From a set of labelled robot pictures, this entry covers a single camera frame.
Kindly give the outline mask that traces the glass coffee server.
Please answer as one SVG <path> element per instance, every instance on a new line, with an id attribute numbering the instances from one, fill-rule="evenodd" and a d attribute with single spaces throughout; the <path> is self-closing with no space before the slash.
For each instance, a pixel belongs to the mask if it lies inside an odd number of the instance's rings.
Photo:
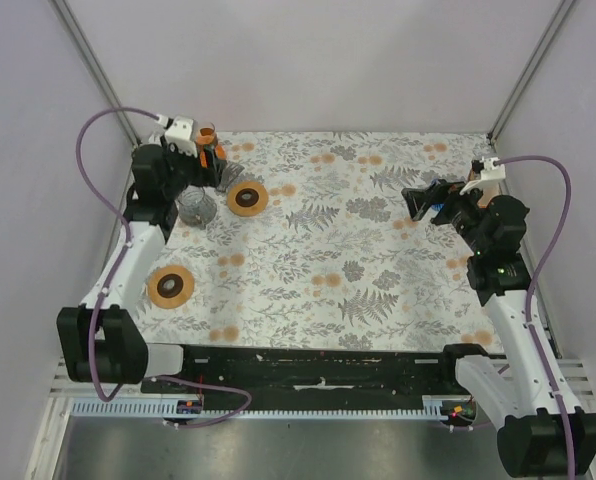
<path id="1" fill-rule="evenodd" d="M 178 214 L 189 227 L 205 229 L 215 218 L 217 205 L 202 187 L 189 186 L 177 197 Z"/>

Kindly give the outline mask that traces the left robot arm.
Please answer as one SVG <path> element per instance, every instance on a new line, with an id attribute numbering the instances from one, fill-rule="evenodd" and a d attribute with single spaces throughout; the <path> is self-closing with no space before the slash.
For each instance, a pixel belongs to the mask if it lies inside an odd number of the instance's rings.
<path id="1" fill-rule="evenodd" d="M 134 181 L 121 213 L 124 233 L 94 287 L 57 317 L 71 380 L 137 384 L 145 377 L 149 349 L 133 319 L 137 300 L 172 233 L 179 195 L 190 186 L 219 187 L 226 169 L 224 149 L 212 144 L 198 146 L 194 155 L 168 143 L 133 151 Z"/>

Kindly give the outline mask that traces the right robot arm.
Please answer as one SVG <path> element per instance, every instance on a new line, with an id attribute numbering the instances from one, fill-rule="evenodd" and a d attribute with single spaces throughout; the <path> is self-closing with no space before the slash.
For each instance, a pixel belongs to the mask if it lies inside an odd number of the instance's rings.
<path id="1" fill-rule="evenodd" d="M 532 277 L 519 252 L 528 208 L 509 195 L 486 207 L 479 190 L 437 180 L 425 189 L 405 188 L 412 220 L 439 206 L 436 226 L 450 225 L 472 252 L 468 281 L 494 324 L 511 376 L 505 378 L 480 347 L 449 345 L 455 359 L 436 368 L 445 392 L 464 388 L 496 430 L 497 449 L 513 478 L 584 475 L 596 455 L 596 413 L 583 409 L 567 383 L 544 332 L 530 291 Z"/>

